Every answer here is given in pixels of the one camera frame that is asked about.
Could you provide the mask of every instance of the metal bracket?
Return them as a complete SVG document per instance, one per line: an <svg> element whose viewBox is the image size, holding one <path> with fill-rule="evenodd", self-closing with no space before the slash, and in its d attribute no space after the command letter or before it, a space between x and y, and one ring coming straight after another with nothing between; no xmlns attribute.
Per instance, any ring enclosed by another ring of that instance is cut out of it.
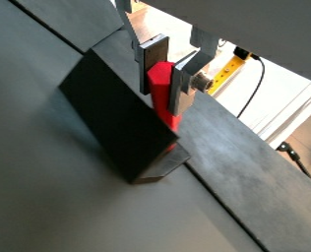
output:
<svg viewBox="0 0 311 252"><path fill-rule="evenodd" d="M159 61L167 61L168 37L158 34L138 45L139 59L139 91L143 95L150 93L146 73Z"/></svg>
<svg viewBox="0 0 311 252"><path fill-rule="evenodd" d="M139 2L139 0L123 0L124 11L127 13L134 13L146 7L146 4Z"/></svg>
<svg viewBox="0 0 311 252"><path fill-rule="evenodd" d="M131 7L130 7L130 0L116 0L116 11L118 11L118 15L120 17L120 20L123 22L123 28L127 30L128 32L128 36L131 39L131 48L134 51L134 60L138 62L138 45L139 45L139 40L136 37L136 34L134 32L132 26L128 22L128 18L126 15L126 12L130 13L131 11Z"/></svg>
<svg viewBox="0 0 311 252"><path fill-rule="evenodd" d="M199 47L176 64L171 77L168 110L174 115L186 111L194 102L194 91L206 92L211 87L210 78L199 71L214 57L218 38L192 27L192 46Z"/></svg>

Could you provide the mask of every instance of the black stand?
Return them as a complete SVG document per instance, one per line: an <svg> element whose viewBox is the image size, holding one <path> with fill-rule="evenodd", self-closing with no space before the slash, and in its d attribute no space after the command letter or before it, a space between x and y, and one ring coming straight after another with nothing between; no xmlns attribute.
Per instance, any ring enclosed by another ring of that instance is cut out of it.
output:
<svg viewBox="0 0 311 252"><path fill-rule="evenodd" d="M89 50L60 90L130 183L158 181L188 158L178 136Z"/></svg>
<svg viewBox="0 0 311 252"><path fill-rule="evenodd" d="M279 152L286 152L287 153L289 158L295 162L299 170L311 178L311 174L309 174L302 162L299 161L299 156L298 156L297 152L293 150L293 148L290 147L290 145L286 142L281 142L279 146L277 147L277 150Z"/></svg>

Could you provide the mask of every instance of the gray table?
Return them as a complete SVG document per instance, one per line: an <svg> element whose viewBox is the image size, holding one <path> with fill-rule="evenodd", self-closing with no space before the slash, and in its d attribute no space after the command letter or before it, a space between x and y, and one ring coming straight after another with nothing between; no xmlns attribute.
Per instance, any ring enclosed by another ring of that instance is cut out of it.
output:
<svg viewBox="0 0 311 252"><path fill-rule="evenodd" d="M0 251L259 251L184 167L116 175L57 90L79 58L0 1Z"/></svg>
<svg viewBox="0 0 311 252"><path fill-rule="evenodd" d="M11 1L80 52L122 27L110 0Z"/></svg>
<svg viewBox="0 0 311 252"><path fill-rule="evenodd" d="M183 115L180 144L210 192L269 251L311 251L311 179L203 94Z"/></svg>

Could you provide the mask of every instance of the black wire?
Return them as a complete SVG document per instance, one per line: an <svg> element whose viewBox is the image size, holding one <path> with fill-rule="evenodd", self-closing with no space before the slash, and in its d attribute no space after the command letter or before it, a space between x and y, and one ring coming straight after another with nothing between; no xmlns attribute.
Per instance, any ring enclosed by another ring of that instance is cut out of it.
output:
<svg viewBox="0 0 311 252"><path fill-rule="evenodd" d="M263 61L262 61L262 59L261 59L259 57L257 57L257 56L254 56L253 58L254 58L255 60L258 60L258 61L261 62L261 64L262 64L262 74L261 74L261 78L259 78L258 84L257 84L257 86L255 86L255 89L254 89L254 91L253 91L253 94L251 94L251 96L250 96L250 98L249 98L249 100L247 100L247 102L246 102L246 104L245 104L245 106L243 106L243 108L242 108L239 114L237 115L237 118L241 117L241 115L242 115L242 113L243 113L243 111L245 111L245 109L246 109L246 107L247 107L247 105L249 105L249 103L250 103L250 101L251 101L254 95L255 95L255 92L257 92L257 90L258 90L258 88L259 88L259 85L261 85L261 83L262 83L262 79L263 79L263 76L265 76L266 67L265 67Z"/></svg>
<svg viewBox="0 0 311 252"><path fill-rule="evenodd" d="M226 44L226 40L223 40L222 38L221 40L223 41L223 43L219 44L219 41L218 41L216 47L222 47Z"/></svg>

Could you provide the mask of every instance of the red block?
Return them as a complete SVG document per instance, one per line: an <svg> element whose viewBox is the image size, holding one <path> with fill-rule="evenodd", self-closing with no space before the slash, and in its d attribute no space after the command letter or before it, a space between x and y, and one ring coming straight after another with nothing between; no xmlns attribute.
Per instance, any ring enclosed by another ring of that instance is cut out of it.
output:
<svg viewBox="0 0 311 252"><path fill-rule="evenodd" d="M178 132L182 115L174 116L168 111L171 62L158 62L147 71L148 87L154 110L174 132Z"/></svg>

